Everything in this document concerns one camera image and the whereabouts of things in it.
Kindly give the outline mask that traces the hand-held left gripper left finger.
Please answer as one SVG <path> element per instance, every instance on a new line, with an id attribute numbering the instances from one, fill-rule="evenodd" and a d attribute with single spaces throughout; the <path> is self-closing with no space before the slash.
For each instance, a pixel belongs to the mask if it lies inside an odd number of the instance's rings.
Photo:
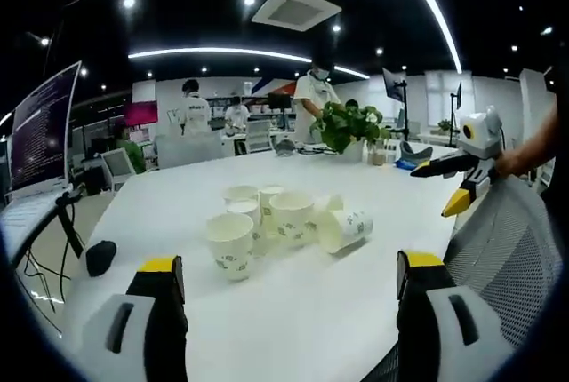
<path id="1" fill-rule="evenodd" d="M 91 381 L 186 381 L 188 321 L 182 258 L 152 259 L 124 294 L 85 324 L 82 368 Z"/>

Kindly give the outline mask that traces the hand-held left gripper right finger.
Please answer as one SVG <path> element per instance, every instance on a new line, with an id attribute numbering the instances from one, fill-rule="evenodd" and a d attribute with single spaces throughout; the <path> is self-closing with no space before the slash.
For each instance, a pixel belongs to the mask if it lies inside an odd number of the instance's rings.
<path id="1" fill-rule="evenodd" d="M 486 381 L 512 355 L 498 314 L 436 255 L 397 253 L 398 379 Z"/>

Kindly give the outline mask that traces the person's right hand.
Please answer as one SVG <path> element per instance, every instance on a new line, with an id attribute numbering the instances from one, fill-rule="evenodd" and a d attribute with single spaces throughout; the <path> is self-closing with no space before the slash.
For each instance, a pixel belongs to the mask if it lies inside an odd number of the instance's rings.
<path id="1" fill-rule="evenodd" d="M 495 161 L 497 173 L 503 177 L 521 176 L 531 171 L 535 165 L 531 152 L 524 148 L 516 148 L 502 152 Z"/>

